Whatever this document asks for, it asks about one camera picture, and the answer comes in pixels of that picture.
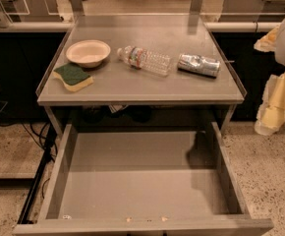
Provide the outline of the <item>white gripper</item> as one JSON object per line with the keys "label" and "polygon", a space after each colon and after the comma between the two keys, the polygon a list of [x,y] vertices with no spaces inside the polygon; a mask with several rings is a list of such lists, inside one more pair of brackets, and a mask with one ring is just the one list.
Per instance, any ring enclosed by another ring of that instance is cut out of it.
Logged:
{"label": "white gripper", "polygon": [[[275,27],[260,38],[254,49],[260,52],[274,52],[275,60],[285,66],[285,19],[280,27]],[[285,73],[271,75],[265,85],[255,123],[255,131],[270,136],[285,123]]]}

